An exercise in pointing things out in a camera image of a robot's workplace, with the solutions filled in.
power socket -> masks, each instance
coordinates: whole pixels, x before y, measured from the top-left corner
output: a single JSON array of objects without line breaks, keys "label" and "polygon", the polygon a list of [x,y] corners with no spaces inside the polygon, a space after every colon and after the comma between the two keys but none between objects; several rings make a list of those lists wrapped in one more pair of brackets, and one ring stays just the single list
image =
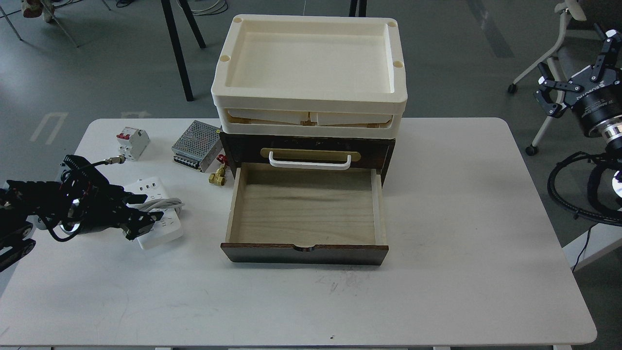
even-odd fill
[{"label": "power socket", "polygon": [[[123,188],[125,188],[125,191],[134,194],[146,194],[148,196],[146,202],[154,199],[170,198],[162,185],[162,181],[157,176],[138,180],[133,184],[123,186]],[[137,238],[143,249],[151,249],[183,235],[182,223],[179,221],[175,209],[158,210],[164,212],[162,219],[155,222],[151,231]]]}]

gray floor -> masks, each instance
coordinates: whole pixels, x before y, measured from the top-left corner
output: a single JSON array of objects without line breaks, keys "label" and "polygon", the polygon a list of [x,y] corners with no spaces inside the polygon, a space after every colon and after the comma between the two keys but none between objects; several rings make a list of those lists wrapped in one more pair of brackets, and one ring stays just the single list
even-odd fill
[{"label": "gray floor", "polygon": [[[208,2],[193,2],[191,6],[206,7]],[[229,11],[223,14],[197,17],[208,44],[203,50],[197,47],[179,9],[174,8],[197,98],[191,103],[183,97],[158,1],[137,0],[123,9],[113,6],[113,11],[107,11],[100,1],[91,0],[59,9],[58,17],[81,45],[77,49],[57,25],[46,24],[42,19],[24,19],[19,13],[10,15],[23,42],[0,19],[0,179],[53,179],[58,162],[75,150],[86,127],[98,118],[216,117],[210,86],[233,16],[303,12],[307,16],[345,16],[349,3],[230,2]],[[527,146],[544,120],[532,97],[538,74],[528,75],[514,96],[505,89],[555,41],[555,3],[370,1],[369,16],[392,17],[399,23],[409,92],[404,116],[499,117],[508,122],[517,145],[521,149]],[[0,0],[0,4],[6,12],[19,8],[18,0]],[[484,24],[480,22],[482,18],[486,19]],[[48,122],[36,132],[46,115]],[[548,173],[567,155],[580,149],[600,152],[603,143],[583,138],[568,114],[555,121],[540,146],[541,153],[531,158],[525,156],[525,162],[560,244],[565,245],[591,223],[573,220],[552,203],[545,187]],[[574,171],[563,178],[567,196],[575,200],[583,197],[585,176]],[[575,349],[622,348],[622,274],[618,255],[619,252],[611,253],[575,274],[598,328],[594,343]],[[0,274],[0,291],[10,274],[10,270]]]}]

black chair leg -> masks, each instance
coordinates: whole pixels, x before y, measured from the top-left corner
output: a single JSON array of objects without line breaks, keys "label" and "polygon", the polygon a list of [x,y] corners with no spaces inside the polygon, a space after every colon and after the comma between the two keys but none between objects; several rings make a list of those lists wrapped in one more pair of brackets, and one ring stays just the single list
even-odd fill
[{"label": "black chair leg", "polygon": [[194,96],[192,95],[192,88],[190,87],[190,79],[188,78],[186,62],[183,60],[182,46],[179,43],[179,35],[177,34],[177,27],[175,26],[173,10],[170,7],[170,0],[161,0],[161,2],[162,10],[164,11],[164,18],[166,19],[166,26],[169,28],[170,43],[173,46],[175,60],[177,61],[177,68],[179,69],[179,77],[182,80],[183,92],[186,95],[186,101],[191,102],[194,101]]},{"label": "black chair leg", "polygon": [[201,31],[198,30],[198,25],[194,19],[194,16],[192,15],[192,11],[190,10],[190,6],[188,5],[188,0],[180,0],[179,3],[182,5],[183,14],[186,15],[188,24],[190,24],[190,28],[192,28],[192,32],[195,34],[195,38],[197,38],[198,46],[201,49],[204,49],[205,41],[203,41],[203,36],[201,35]]}]

coiled black cable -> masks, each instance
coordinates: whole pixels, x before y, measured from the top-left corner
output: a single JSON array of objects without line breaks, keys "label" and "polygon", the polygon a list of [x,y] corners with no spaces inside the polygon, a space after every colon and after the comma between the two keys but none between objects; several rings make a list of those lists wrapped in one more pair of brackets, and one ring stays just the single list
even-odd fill
[{"label": "coiled black cable", "polygon": [[[588,181],[588,201],[590,205],[594,207],[598,212],[586,210],[584,208],[575,206],[574,204],[566,201],[555,188],[555,180],[557,175],[563,169],[572,163],[578,161],[588,160],[596,164],[594,170],[590,174],[590,180]],[[618,162],[616,158],[608,153],[602,154],[588,154],[586,152],[576,152],[563,161],[556,164],[555,168],[550,172],[549,179],[547,181],[547,192],[554,202],[558,203],[562,208],[574,214],[575,218],[582,217],[584,219],[599,222],[606,225],[614,225],[622,227],[622,213],[617,210],[613,210],[602,204],[598,200],[598,186],[600,179],[605,170],[612,169],[620,171],[622,170],[622,164]]]}]

floor marking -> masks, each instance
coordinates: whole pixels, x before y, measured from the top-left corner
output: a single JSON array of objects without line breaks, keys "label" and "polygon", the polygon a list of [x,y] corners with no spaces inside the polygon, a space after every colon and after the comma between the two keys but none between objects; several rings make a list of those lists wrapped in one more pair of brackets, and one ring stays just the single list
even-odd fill
[{"label": "floor marking", "polygon": [[47,124],[47,121],[50,118],[53,118],[53,117],[57,116],[58,117],[58,121],[56,122],[56,125],[54,126],[54,129],[52,130],[52,133],[50,134],[50,136],[47,138],[47,141],[45,142],[45,144],[52,144],[52,142],[56,138],[56,135],[60,131],[60,128],[63,126],[63,123],[65,122],[65,118],[68,115],[69,115],[69,113],[67,113],[67,112],[52,112],[52,113],[48,113],[48,114],[44,115],[43,118],[41,119],[41,122],[39,123],[39,125],[37,126],[35,131],[32,133],[32,136],[30,136],[30,142],[37,141],[37,138],[39,138],[39,135],[41,134],[41,131],[43,131],[43,128]]},{"label": "floor marking", "polygon": [[493,17],[488,12],[481,0],[466,0],[471,13],[480,25],[481,30],[484,32],[488,44],[493,49],[494,55],[507,59],[514,57],[514,52],[510,49],[508,42],[505,40],[501,31],[497,27],[493,20]]},{"label": "floor marking", "polygon": [[136,115],[138,118],[145,118],[147,116],[151,116],[147,111],[141,112],[121,112],[121,119],[127,119],[127,117],[131,115]]}]

